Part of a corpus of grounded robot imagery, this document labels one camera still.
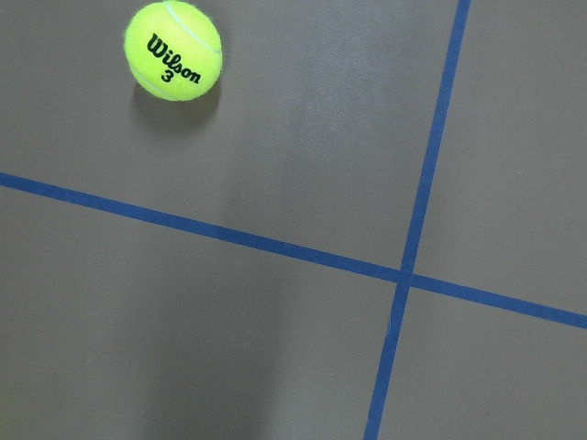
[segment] blue tape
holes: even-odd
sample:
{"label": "blue tape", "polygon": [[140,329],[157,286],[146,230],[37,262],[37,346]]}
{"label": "blue tape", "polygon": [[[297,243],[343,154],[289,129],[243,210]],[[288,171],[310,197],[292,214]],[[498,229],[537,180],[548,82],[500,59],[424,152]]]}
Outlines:
{"label": "blue tape", "polygon": [[451,296],[477,304],[489,305],[509,312],[516,312],[517,314],[525,314],[559,324],[587,329],[587,316],[536,304],[535,302],[517,300],[516,298],[498,295],[497,293],[459,286],[458,284],[434,280],[421,275],[414,275],[412,286],[418,289],[440,293],[441,295]]}
{"label": "blue tape", "polygon": [[[432,127],[426,147],[424,164],[420,174],[420,182],[415,196],[414,210],[405,240],[404,256],[402,258],[401,271],[411,275],[414,273],[415,260],[422,238],[424,221],[426,219],[426,210],[432,190],[432,182],[438,162],[438,153],[440,144],[444,135],[444,129],[449,113],[450,97],[457,73],[459,63],[460,48],[465,33],[465,25],[471,0],[460,0],[455,13],[455,20],[450,34],[449,49],[445,59],[445,65],[442,72],[442,80],[438,91],[437,104],[432,120]],[[382,356],[377,371],[375,387],[371,397],[371,406],[369,409],[369,418],[365,428],[364,440],[377,440],[381,428],[383,408],[387,398],[387,391],[392,379],[393,363],[395,353],[399,343],[399,337],[404,320],[405,306],[409,294],[409,284],[400,284],[397,286],[393,298],[392,312],[390,316],[390,330],[385,338]]]}
{"label": "blue tape", "polygon": [[409,291],[410,285],[408,283],[399,283],[395,288],[392,316],[385,341],[383,342],[382,357],[377,370],[369,416],[365,427],[365,439],[377,439],[379,436],[387,391],[392,378],[393,360],[395,359],[395,353],[399,344]]}
{"label": "blue tape", "polygon": [[10,174],[0,173],[0,185],[26,193],[42,195],[69,204],[78,204],[98,211],[133,218],[154,225],[166,226],[199,236],[215,238],[247,248],[255,248],[292,259],[300,259],[321,266],[357,273],[378,280],[397,282],[404,278],[404,275],[397,269],[387,268],[354,258],[341,257],[340,255],[310,247],[292,245],[272,238],[256,236],[235,229],[211,225],[198,220],[166,214],[134,204],[117,202],[116,200],[106,199],[97,195],[69,190]]}

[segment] gray surface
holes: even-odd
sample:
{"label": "gray surface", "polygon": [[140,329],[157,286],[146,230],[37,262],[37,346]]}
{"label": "gray surface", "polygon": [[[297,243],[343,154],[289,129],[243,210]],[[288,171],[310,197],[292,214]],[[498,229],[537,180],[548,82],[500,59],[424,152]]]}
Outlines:
{"label": "gray surface", "polygon": [[199,2],[226,65],[189,104],[135,88],[139,3],[3,7],[3,171],[399,266],[456,1]]}
{"label": "gray surface", "polygon": [[473,2],[418,272],[587,314],[586,22]]}
{"label": "gray surface", "polygon": [[0,438],[360,438],[389,283],[0,196]]}
{"label": "gray surface", "polygon": [[382,439],[583,440],[585,331],[412,291]]}
{"label": "gray surface", "polygon": [[[0,6],[0,171],[398,267],[456,0],[199,2],[226,66],[127,71],[144,2]],[[583,2],[475,0],[417,271],[587,313]],[[0,189],[0,438],[357,439],[393,285]],[[381,439],[583,439],[587,333],[430,293]]]}

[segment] tennis ball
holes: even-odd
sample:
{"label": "tennis ball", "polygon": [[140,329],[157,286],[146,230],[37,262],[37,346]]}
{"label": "tennis ball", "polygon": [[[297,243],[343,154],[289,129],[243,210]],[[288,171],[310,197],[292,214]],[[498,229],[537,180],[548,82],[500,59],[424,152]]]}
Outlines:
{"label": "tennis ball", "polygon": [[222,69],[218,31],[185,2],[163,1],[140,9],[125,33],[125,54],[137,82],[168,101],[205,94]]}

